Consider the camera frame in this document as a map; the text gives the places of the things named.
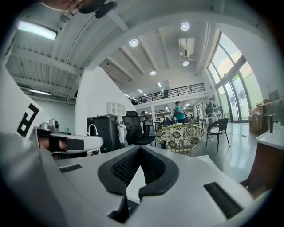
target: black railing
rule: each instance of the black railing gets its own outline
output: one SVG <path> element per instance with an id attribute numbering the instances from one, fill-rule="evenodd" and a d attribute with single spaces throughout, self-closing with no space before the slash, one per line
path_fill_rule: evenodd
<path id="1" fill-rule="evenodd" d="M 170 97 L 175 97 L 175 96 L 180 96 L 180 95 L 185 95 L 185 94 L 191 94 L 191 93 L 196 93 L 196 92 L 201 92 L 205 91 L 204 89 L 204 84 L 203 83 L 198 83 L 198 84 L 193 84 L 189 86 L 184 86 L 184 87 L 177 87 L 169 90 L 164 90 L 163 92 L 156 92 L 153 94 L 148 94 L 147 96 L 141 96 L 136 98 L 135 100 L 131 100 L 133 105 L 138 105 L 142 104 L 145 102 L 152 102 L 160 99 L 165 99 L 165 98 L 170 98 Z"/>

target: white countertop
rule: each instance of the white countertop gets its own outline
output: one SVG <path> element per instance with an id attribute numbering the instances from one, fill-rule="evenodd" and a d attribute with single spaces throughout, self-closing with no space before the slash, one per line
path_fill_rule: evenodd
<path id="1" fill-rule="evenodd" d="M 257 137 L 256 141 L 258 143 L 284 150 L 284 126 L 281 126 L 280 122 L 277 124 L 274 123 L 273 133 L 267 131 Z"/>

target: black vent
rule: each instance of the black vent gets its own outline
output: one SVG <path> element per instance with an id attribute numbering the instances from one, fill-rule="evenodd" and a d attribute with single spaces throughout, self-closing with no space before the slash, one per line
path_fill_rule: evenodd
<path id="1" fill-rule="evenodd" d="M 82 168 L 79 164 L 75 164 L 75 165 L 70 165 L 70 166 L 66 166 L 66 167 L 62 167 L 60 168 L 59 170 L 62 172 L 62 173 L 65 173 L 65 172 L 70 172 L 70 171 L 73 171 L 73 170 L 76 170 L 76 169 L 79 169 L 79 168 Z"/>
<path id="2" fill-rule="evenodd" d="M 217 183 L 213 182 L 203 186 L 227 219 L 232 218 L 243 210 Z"/>

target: black chair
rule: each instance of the black chair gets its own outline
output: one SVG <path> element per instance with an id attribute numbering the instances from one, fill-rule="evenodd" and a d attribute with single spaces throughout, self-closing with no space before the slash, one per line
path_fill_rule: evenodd
<path id="1" fill-rule="evenodd" d="M 210 124 L 208 126 L 206 146 L 207 146 L 207 142 L 208 142 L 208 135 L 216 135 L 217 136 L 217 143 L 218 143 L 216 153 L 218 153 L 218 149 L 219 149 L 219 136 L 226 136 L 229 147 L 230 147 L 229 139 L 228 139 L 228 136 L 227 136 L 227 133 L 226 133 L 227 125 L 228 125 L 228 118 L 223 118 L 223 119 L 220 119 L 216 122 L 213 122 L 212 124 Z M 211 129 L 215 126 L 218 126 L 218 132 L 211 132 Z"/>
<path id="2" fill-rule="evenodd" d="M 129 145 L 146 145 L 155 140 L 155 136 L 149 136 L 150 127 L 153 125 L 145 125 L 147 132 L 142 134 L 140 126 L 140 117 L 135 111 L 127 111 L 126 116 L 123 116 L 123 122 L 126 126 L 126 140 Z"/>

